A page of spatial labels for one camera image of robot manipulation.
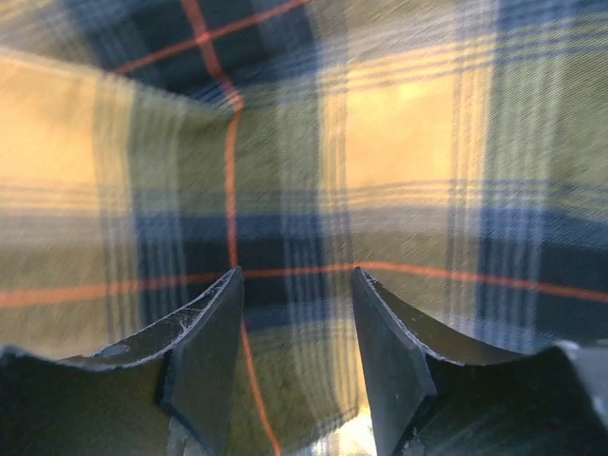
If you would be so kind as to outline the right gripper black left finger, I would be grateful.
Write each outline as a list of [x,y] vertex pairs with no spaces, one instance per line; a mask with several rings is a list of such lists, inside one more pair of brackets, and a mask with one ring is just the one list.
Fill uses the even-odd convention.
[[220,455],[230,422],[243,275],[90,356],[1,349],[5,455]]

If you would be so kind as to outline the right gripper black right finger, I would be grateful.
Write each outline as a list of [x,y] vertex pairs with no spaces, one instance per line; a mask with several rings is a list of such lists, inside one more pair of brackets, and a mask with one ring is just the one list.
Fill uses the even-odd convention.
[[420,312],[366,271],[351,277],[381,455],[603,455],[607,344],[503,350]]

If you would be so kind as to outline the yellow plaid flannel shirt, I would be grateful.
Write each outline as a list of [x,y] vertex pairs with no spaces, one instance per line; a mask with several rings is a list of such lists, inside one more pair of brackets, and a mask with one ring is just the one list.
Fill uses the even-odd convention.
[[245,275],[231,455],[371,452],[350,273],[482,341],[607,335],[603,1],[5,1],[1,341]]

